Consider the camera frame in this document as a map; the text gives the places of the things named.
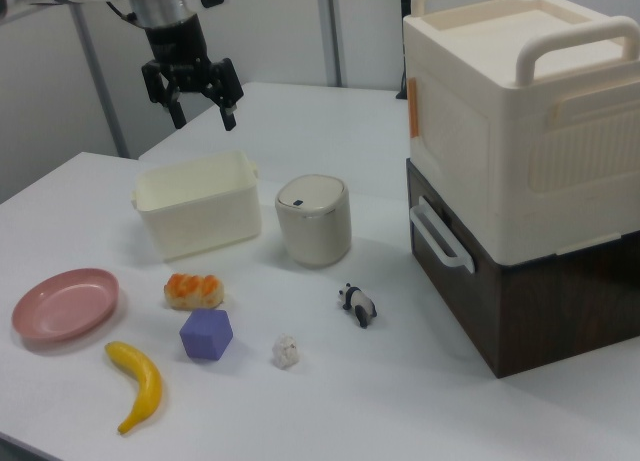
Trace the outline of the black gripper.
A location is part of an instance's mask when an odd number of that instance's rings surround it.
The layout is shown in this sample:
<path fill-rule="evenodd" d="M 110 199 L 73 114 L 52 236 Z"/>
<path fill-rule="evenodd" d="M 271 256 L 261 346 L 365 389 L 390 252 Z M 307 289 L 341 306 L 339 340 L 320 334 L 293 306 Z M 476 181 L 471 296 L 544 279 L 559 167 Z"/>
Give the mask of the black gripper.
<path fill-rule="evenodd" d="M 229 58 L 208 59 L 206 41 L 197 15 L 163 27 L 146 28 L 153 59 L 141 71 L 152 103 L 169 113 L 176 129 L 186 125 L 179 102 L 181 92 L 201 92 L 220 111 L 226 131 L 236 127 L 237 102 L 244 96 Z"/>

